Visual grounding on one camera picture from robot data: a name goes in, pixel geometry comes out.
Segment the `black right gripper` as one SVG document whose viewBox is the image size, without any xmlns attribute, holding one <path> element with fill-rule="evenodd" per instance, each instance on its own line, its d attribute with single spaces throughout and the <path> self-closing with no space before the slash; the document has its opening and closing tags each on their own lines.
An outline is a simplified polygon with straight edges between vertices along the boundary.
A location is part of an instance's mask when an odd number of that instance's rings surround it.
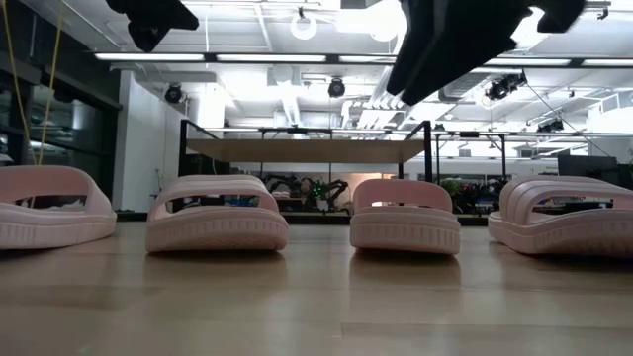
<svg viewBox="0 0 633 356">
<path fill-rule="evenodd" d="M 565 33 L 586 0 L 536 0 L 537 31 Z M 516 47 L 511 38 L 532 14 L 525 1 L 403 0 L 407 30 L 387 85 L 415 105 L 490 59 Z"/>
</svg>

